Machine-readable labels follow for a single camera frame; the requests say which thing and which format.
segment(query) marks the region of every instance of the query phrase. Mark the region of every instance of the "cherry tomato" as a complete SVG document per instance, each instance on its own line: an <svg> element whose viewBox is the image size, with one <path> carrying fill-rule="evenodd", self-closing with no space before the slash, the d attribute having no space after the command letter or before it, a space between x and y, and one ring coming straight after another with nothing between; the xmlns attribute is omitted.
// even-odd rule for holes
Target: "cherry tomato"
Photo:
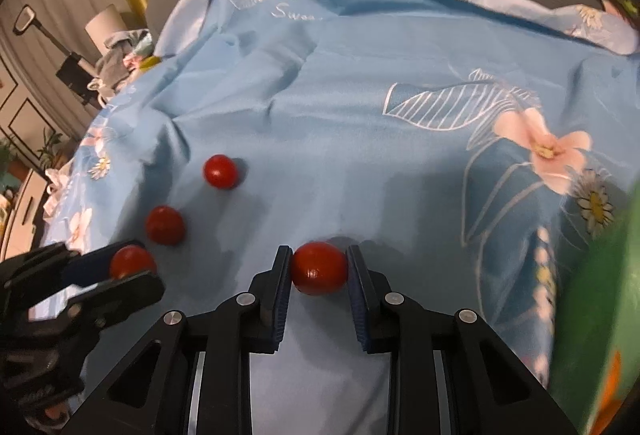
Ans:
<svg viewBox="0 0 640 435"><path fill-rule="evenodd" d="M226 155L214 155L202 167L204 178L214 188L229 190L238 183L236 163Z"/></svg>
<svg viewBox="0 0 640 435"><path fill-rule="evenodd" d="M347 258L330 243L310 241L293 254L291 280L311 296L335 292L347 281Z"/></svg>
<svg viewBox="0 0 640 435"><path fill-rule="evenodd" d="M109 275L112 278L126 278L140 271L158 272L158 268L151 253L139 245L126 245L111 258Z"/></svg>
<svg viewBox="0 0 640 435"><path fill-rule="evenodd" d="M176 245L184 239L182 216L169 206L153 208L146 218L146 236L155 243Z"/></svg>

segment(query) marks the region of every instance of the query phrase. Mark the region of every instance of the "potted plant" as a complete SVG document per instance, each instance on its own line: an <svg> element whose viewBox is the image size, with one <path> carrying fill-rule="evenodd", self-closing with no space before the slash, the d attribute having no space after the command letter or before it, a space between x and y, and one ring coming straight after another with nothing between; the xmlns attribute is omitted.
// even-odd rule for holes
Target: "potted plant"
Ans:
<svg viewBox="0 0 640 435"><path fill-rule="evenodd" d="M62 134L55 130L49 129L49 133L44 129L42 131L42 137L44 139L44 146L38 150L38 156L40 157L40 167L43 170L52 168L60 144L62 143Z"/></svg>
<svg viewBox="0 0 640 435"><path fill-rule="evenodd" d="M4 172L9 172L21 182L24 182L29 174L28 166L16 155L12 138L0 139L0 173Z"/></svg>

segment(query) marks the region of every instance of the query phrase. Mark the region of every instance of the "mirror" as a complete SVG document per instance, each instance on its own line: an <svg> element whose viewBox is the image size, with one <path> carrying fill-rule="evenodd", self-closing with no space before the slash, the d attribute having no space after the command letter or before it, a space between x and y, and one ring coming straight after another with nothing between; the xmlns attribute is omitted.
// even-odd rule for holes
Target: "mirror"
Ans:
<svg viewBox="0 0 640 435"><path fill-rule="evenodd" d="M20 10L20 14L18 18L15 19L14 24L14 34L16 36L21 36L24 32L31 27L31 24L36 19L36 12L31 9L31 6L24 6L22 10Z"/></svg>

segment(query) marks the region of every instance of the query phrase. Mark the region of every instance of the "metal screw head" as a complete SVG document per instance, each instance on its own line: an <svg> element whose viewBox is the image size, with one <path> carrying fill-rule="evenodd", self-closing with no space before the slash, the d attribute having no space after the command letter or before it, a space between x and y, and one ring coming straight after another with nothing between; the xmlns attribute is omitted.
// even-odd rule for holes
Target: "metal screw head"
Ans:
<svg viewBox="0 0 640 435"><path fill-rule="evenodd" d="M250 292L243 292L236 298L238 305L251 305L255 301L255 296Z"/></svg>
<svg viewBox="0 0 640 435"><path fill-rule="evenodd" d="M404 303L404 296L402 296L402 294L400 294L399 292L389 292L385 296L385 301L389 305L400 305Z"/></svg>
<svg viewBox="0 0 640 435"><path fill-rule="evenodd" d="M82 305L79 303L74 303L71 307L69 307L67 314L69 314L69 317L73 319L76 316L78 316L78 314L80 314L81 310L82 310Z"/></svg>
<svg viewBox="0 0 640 435"><path fill-rule="evenodd" d="M182 314L180 314L177 310L172 310L164 315L164 322L167 325L175 325L176 323L180 323L182 321Z"/></svg>
<svg viewBox="0 0 640 435"><path fill-rule="evenodd" d="M460 319L465 323L475 323L478 319L478 315L469 309L461 310L458 313L458 317L460 317Z"/></svg>

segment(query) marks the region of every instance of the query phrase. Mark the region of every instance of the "bed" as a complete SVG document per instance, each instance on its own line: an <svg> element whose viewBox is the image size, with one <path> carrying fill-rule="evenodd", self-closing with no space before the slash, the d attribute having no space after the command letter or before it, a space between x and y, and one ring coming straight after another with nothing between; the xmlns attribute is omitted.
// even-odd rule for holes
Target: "bed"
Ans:
<svg viewBox="0 0 640 435"><path fill-rule="evenodd" d="M165 310L209 310L317 239L359 243L425 307L480 311L546 385L556 288L597 234L580 191L618 213L640 164L619 56L638 37L598 7L151 0L164 60L89 129L46 241L143 238L159 204L188 240L150 245L167 293L103 334L88 391ZM232 192L204 186L218 153L246 169ZM382 433L387 364L360 352L345 292L293 293L277 357L252 359L255 431Z"/></svg>

